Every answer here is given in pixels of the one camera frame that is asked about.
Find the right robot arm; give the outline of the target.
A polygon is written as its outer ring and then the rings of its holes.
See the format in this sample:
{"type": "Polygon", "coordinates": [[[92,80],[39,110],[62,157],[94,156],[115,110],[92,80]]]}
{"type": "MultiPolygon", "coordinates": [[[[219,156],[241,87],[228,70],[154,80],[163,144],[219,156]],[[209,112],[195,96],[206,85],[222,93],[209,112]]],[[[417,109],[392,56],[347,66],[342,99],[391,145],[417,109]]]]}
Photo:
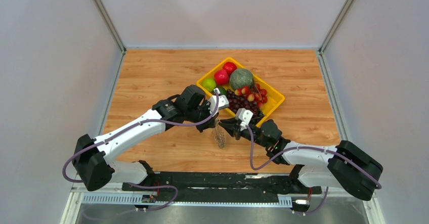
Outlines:
{"type": "Polygon", "coordinates": [[[312,187],[343,188],[355,198],[369,201],[381,189],[382,165],[350,141],[342,140],[336,146],[300,144],[284,138],[273,120],[255,126],[231,118],[221,120],[220,126],[238,140],[249,140],[252,148],[264,147],[269,162],[292,165],[289,185],[295,192],[312,187]]]}

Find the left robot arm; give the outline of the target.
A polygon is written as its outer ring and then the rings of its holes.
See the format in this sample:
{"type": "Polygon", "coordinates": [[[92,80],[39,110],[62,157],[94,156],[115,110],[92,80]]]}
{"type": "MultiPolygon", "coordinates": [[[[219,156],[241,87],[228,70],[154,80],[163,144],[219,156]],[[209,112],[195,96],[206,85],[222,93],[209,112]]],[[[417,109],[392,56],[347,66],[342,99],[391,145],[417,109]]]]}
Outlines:
{"type": "Polygon", "coordinates": [[[160,100],[143,115],[104,135],[78,138],[74,155],[67,160],[75,168],[88,191],[96,191],[108,183],[133,183],[141,190],[150,190],[155,183],[152,169],[146,161],[117,161],[126,150],[143,140],[163,133],[174,126],[196,127],[199,132],[214,128],[219,111],[229,106],[220,95],[205,98],[196,85],[187,86],[179,95],[160,100]]]}

